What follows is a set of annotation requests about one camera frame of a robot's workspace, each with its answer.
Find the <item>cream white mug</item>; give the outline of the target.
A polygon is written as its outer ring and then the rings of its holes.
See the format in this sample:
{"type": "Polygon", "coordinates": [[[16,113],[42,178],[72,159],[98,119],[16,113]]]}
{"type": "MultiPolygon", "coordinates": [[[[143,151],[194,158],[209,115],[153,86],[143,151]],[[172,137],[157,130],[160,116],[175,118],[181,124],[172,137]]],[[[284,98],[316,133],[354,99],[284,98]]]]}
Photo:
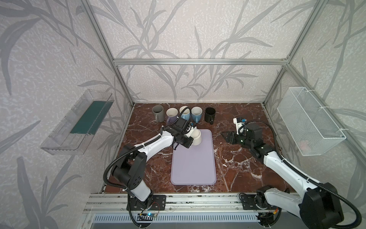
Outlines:
{"type": "Polygon", "coordinates": [[[200,145],[200,144],[201,144],[201,142],[202,142],[202,134],[201,134],[201,131],[200,131],[199,129],[197,129],[197,128],[196,128],[196,129],[191,133],[190,137],[192,137],[192,138],[193,138],[193,142],[192,142],[192,145],[193,145],[193,146],[198,146],[198,145],[200,145]]]}

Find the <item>light blue mug front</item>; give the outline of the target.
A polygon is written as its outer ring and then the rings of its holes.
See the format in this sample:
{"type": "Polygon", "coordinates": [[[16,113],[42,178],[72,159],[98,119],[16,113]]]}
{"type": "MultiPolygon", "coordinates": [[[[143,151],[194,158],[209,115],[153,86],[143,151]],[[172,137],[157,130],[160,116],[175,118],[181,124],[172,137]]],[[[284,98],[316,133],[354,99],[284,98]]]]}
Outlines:
{"type": "Polygon", "coordinates": [[[191,120],[191,110],[188,106],[182,106],[179,109],[179,116],[187,121],[191,120]]]}

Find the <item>black mug white rim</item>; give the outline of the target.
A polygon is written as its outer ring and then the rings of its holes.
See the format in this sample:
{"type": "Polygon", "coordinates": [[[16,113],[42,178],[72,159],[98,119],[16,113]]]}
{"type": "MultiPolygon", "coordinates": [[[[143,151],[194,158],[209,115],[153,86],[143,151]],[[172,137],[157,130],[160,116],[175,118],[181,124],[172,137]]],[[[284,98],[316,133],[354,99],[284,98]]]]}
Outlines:
{"type": "Polygon", "coordinates": [[[210,125],[214,124],[216,110],[212,107],[208,107],[205,109],[205,122],[209,123],[210,125]]]}

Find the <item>lilac purple mug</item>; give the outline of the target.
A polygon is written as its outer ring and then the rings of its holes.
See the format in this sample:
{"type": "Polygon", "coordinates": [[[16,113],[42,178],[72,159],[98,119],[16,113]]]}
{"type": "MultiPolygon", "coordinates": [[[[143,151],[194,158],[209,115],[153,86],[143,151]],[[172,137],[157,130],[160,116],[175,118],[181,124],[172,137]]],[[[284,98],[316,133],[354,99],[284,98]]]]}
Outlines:
{"type": "Polygon", "coordinates": [[[166,112],[167,115],[167,121],[166,123],[172,124],[174,123],[178,118],[178,110],[176,108],[169,108],[166,112]]]}

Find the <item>grey mug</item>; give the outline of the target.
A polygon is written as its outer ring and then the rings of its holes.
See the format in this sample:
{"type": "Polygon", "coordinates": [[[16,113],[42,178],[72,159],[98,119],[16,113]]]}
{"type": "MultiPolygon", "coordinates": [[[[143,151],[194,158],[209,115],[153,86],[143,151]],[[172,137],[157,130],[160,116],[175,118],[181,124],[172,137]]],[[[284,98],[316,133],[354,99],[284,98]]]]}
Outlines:
{"type": "Polygon", "coordinates": [[[156,123],[162,123],[165,121],[165,112],[161,105],[154,106],[152,108],[152,112],[156,123]]]}

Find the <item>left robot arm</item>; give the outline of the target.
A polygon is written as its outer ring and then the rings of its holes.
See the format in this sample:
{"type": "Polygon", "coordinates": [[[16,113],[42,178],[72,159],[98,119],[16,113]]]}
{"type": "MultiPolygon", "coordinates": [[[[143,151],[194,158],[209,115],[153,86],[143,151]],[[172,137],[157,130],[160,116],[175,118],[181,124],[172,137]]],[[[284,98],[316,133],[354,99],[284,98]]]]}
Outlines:
{"type": "Polygon", "coordinates": [[[177,119],[162,126],[155,137],[134,146],[125,145],[121,155],[105,169],[105,184],[121,188],[140,202],[149,202],[153,198],[153,192],[144,182],[148,160],[173,145],[189,148],[193,144],[191,135],[195,130],[191,109],[185,107],[177,119]]]}

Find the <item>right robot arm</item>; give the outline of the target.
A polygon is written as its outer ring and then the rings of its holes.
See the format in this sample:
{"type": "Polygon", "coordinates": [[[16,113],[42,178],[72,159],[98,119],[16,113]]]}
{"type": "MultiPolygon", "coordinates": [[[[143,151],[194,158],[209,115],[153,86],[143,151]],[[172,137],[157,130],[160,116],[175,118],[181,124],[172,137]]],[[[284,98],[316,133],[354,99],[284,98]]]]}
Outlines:
{"type": "Polygon", "coordinates": [[[340,196],[330,183],[311,178],[277,152],[277,144],[270,146],[263,140],[258,120],[235,121],[235,131],[221,133],[231,145],[240,145],[266,167],[285,180],[297,196],[271,186],[262,188],[262,198],[268,205],[277,206],[299,217],[310,229],[354,229],[362,222],[358,208],[340,196]]]}

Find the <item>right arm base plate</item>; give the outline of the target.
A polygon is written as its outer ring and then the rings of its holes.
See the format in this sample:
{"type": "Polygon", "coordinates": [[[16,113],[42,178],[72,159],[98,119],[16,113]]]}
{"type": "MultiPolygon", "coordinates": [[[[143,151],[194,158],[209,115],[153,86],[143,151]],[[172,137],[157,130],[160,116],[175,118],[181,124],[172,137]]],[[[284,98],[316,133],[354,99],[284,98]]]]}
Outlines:
{"type": "Polygon", "coordinates": [[[269,205],[263,195],[240,193],[238,197],[243,210],[275,211],[277,209],[276,206],[269,205]]]}

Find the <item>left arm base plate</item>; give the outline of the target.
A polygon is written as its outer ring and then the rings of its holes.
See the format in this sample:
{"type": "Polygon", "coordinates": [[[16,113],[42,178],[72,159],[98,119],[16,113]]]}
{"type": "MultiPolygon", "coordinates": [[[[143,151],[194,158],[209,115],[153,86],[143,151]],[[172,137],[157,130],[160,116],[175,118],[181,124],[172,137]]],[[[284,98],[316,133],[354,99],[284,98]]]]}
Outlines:
{"type": "Polygon", "coordinates": [[[150,195],[145,201],[128,195],[127,210],[165,210],[166,195],[150,195]]]}

